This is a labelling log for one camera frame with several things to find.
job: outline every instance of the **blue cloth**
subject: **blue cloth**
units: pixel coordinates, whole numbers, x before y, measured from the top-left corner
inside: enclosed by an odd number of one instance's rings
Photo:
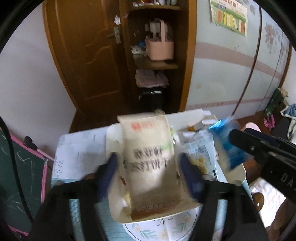
[[[296,119],[296,104],[292,104],[283,110],[283,115],[291,119]]]

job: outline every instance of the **snack package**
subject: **snack package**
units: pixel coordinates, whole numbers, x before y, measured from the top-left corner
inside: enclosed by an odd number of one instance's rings
[[[182,142],[176,147],[176,156],[180,153],[187,153],[191,164],[198,166],[202,174],[210,175],[217,180],[216,151],[213,135],[210,132],[200,131]]]
[[[219,142],[228,155],[228,169],[234,169],[250,158],[249,154],[230,144],[228,136],[233,129],[240,129],[238,122],[233,116],[222,119],[209,127],[209,131],[214,135],[215,142]]]
[[[173,209],[180,202],[173,140],[165,115],[120,116],[125,133],[126,185],[131,218]]]

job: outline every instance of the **plastic bag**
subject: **plastic bag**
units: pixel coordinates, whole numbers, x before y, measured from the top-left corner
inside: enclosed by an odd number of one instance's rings
[[[230,169],[234,169],[239,164],[244,163],[250,158],[249,154],[230,144],[228,136],[233,129],[240,129],[239,123],[233,116],[222,119],[209,127],[209,131],[214,135],[215,142],[219,141],[227,153],[229,158],[228,166]]]
[[[210,132],[200,131],[189,140],[182,142],[175,149],[176,156],[180,153],[187,153],[190,162],[199,166],[203,174],[218,180],[215,166],[216,151],[213,135]]]

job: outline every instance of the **pink stool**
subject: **pink stool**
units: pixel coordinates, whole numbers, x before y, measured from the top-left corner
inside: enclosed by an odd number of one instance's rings
[[[256,131],[261,132],[260,128],[253,122],[249,122],[249,123],[245,124],[245,126],[241,129],[241,131],[244,131],[247,128],[251,128],[251,129],[254,129]]]

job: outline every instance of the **poster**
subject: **poster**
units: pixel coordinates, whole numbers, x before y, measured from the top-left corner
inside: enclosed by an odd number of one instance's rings
[[[248,9],[235,0],[210,0],[212,21],[247,36]]]

